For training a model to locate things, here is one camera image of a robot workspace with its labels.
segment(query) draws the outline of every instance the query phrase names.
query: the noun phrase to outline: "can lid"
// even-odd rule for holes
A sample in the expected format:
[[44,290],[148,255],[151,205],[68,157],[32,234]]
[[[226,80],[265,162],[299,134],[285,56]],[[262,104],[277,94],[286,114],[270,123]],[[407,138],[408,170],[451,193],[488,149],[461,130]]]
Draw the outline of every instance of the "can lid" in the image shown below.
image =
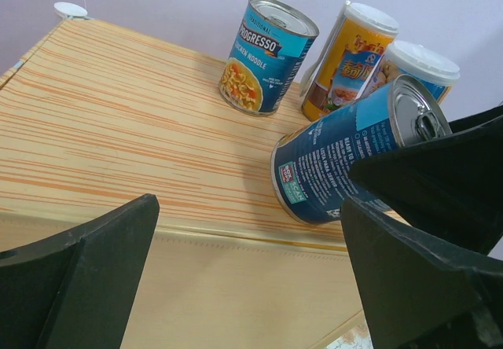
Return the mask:
[[440,86],[452,86],[460,76],[459,66],[450,59],[407,41],[393,41],[386,58],[409,74]]
[[346,8],[345,15],[370,31],[378,31],[389,37],[395,37],[398,33],[398,21],[368,5],[351,3]]
[[317,25],[300,11],[276,0],[250,0],[250,5],[266,21],[295,35],[316,37]]
[[392,82],[390,92],[391,122],[401,146],[452,134],[439,104],[416,78],[400,75]]

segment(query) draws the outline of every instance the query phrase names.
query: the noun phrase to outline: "chicken noodle soup label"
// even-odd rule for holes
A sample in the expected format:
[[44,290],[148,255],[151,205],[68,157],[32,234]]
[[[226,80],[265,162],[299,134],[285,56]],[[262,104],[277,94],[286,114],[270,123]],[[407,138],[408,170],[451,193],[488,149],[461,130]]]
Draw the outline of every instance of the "chicken noodle soup label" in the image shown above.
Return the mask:
[[248,5],[220,80],[221,93],[240,108],[276,111],[313,41],[276,27]]
[[392,41],[346,18],[307,91],[307,118],[314,121],[353,101]]

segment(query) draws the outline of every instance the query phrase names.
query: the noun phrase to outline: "can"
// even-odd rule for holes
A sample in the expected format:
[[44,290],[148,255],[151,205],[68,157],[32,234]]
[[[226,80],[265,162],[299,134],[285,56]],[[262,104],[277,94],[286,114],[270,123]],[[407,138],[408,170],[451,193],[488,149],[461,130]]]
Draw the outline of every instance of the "can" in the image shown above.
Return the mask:
[[274,190],[293,218],[311,225],[340,220],[348,196],[387,210],[349,179],[351,165],[446,134],[449,124],[432,95],[412,76],[401,75],[366,99],[284,136],[271,156]]
[[350,3],[307,90],[302,111],[311,121],[351,103],[398,34],[398,22],[373,7]]
[[249,0],[218,84],[243,112],[272,115],[319,30],[301,12],[275,0]]
[[418,79],[438,103],[460,77],[459,66],[448,58],[421,45],[395,40],[384,52],[361,97],[369,96],[401,74]]

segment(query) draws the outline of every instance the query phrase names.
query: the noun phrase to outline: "white cap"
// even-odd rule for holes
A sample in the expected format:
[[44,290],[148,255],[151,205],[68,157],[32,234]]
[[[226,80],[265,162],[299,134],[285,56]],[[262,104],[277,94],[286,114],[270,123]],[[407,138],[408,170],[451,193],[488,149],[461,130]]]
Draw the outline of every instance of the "white cap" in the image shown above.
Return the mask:
[[56,14],[63,19],[67,17],[86,17],[87,10],[74,3],[56,2],[54,3]]
[[459,79],[459,66],[440,54],[411,42],[395,40],[385,56],[399,68],[425,82],[452,86]]
[[389,37],[395,37],[398,33],[398,21],[368,5],[351,3],[344,15],[370,31],[377,31]]

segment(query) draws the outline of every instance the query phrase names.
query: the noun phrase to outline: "white wall mount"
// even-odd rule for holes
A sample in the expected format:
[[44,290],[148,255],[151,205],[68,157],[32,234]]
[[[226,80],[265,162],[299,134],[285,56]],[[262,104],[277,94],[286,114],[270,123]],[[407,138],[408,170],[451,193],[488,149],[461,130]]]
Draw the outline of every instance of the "white wall mount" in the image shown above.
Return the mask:
[[74,3],[56,2],[54,3],[54,10],[62,20],[73,18],[88,19],[87,10]]

